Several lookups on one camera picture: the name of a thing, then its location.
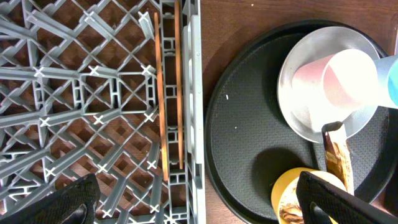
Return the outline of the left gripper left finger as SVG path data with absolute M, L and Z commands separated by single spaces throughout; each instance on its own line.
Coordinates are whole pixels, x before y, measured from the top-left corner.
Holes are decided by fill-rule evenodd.
M 93 224 L 99 199 L 100 187 L 96 176 L 87 174 L 38 202 L 1 219 L 1 223 Z

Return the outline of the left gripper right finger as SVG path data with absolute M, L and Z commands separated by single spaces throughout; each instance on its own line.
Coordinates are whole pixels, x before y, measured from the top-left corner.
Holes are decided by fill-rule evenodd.
M 396 217 L 307 171 L 300 173 L 296 193 L 305 224 L 397 223 Z

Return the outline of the yellow bowl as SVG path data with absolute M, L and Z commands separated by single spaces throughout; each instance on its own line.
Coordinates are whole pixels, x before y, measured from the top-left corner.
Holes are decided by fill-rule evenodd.
M 309 168 L 303 168 L 303 167 L 298 167 L 294 168 L 291 170 L 288 170 L 287 172 L 283 173 L 275 182 L 273 188 L 272 188 L 272 193 L 271 193 L 271 203 L 272 207 L 275 211 L 275 214 L 277 216 L 278 222 L 283 223 L 283 224 L 288 224 L 285 221 L 283 221 L 279 217 L 279 204 L 280 204 L 280 199 L 282 197 L 282 194 L 289 188 L 296 187 L 297 189 L 297 183 L 300 177 L 300 173 L 303 171 L 308 171 L 321 179 L 333 184 L 334 186 L 338 187 L 339 189 L 346 191 L 346 188 L 342 181 L 337 178 L 335 175 L 329 173 L 329 172 L 324 172 L 320 170 L 314 170 L 314 169 L 309 169 Z

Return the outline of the gold brown snack wrapper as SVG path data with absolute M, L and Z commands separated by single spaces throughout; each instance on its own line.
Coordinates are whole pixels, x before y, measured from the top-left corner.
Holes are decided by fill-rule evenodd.
M 354 195 L 354 175 L 344 124 L 341 121 L 325 124 L 322 137 L 326 170 L 339 178 L 347 192 Z

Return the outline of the pink cup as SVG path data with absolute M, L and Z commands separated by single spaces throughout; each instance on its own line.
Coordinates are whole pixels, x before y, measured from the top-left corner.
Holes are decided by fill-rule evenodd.
M 365 52 L 348 49 L 300 67 L 292 79 L 293 114 L 319 132 L 324 124 L 343 121 L 375 104 L 377 70 Z

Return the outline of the blue cup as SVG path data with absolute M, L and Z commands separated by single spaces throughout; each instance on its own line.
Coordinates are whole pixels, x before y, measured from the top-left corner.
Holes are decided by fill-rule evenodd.
M 379 106 L 397 109 L 397 56 L 374 61 L 377 69 Z

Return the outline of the food scraps and rice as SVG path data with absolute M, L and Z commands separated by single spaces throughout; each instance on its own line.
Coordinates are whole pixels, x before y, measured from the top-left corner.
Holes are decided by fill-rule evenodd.
M 279 204 L 279 217 L 289 224 L 304 224 L 296 187 L 289 188 L 282 194 Z

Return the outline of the grey plastic dishwasher rack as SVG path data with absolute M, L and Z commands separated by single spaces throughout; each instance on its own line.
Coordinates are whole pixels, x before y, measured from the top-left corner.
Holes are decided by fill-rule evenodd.
M 205 223 L 201 17 L 179 1 L 1 2 L 1 219 L 94 174 L 94 223 Z M 154 13 L 169 180 L 163 179 Z

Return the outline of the grey round plate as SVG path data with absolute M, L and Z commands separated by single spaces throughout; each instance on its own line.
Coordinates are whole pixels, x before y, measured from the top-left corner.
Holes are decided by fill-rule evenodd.
M 326 123 L 341 121 L 347 136 L 358 133 L 373 117 L 376 106 L 365 106 L 357 111 L 337 111 L 321 103 L 309 106 L 314 97 L 299 95 L 293 90 L 294 73 L 302 66 L 348 49 L 361 50 L 373 60 L 387 57 L 385 51 L 366 34 L 345 26 L 304 24 L 294 29 L 302 37 L 289 50 L 279 72 L 277 99 L 287 124 L 302 138 L 323 142 L 321 128 Z

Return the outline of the round black serving tray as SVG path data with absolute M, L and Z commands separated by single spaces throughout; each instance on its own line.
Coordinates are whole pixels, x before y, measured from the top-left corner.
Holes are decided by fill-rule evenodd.
M 262 34 L 226 67 L 208 105 L 205 156 L 222 201 L 247 223 L 278 223 L 271 205 L 274 183 L 296 167 L 325 170 L 323 144 L 296 134 L 277 103 L 277 78 L 288 52 L 306 34 L 338 26 L 334 21 L 293 22 Z M 368 35 L 376 55 L 386 52 Z M 397 110 L 379 107 L 348 139 L 355 196 L 371 203 L 397 170 Z

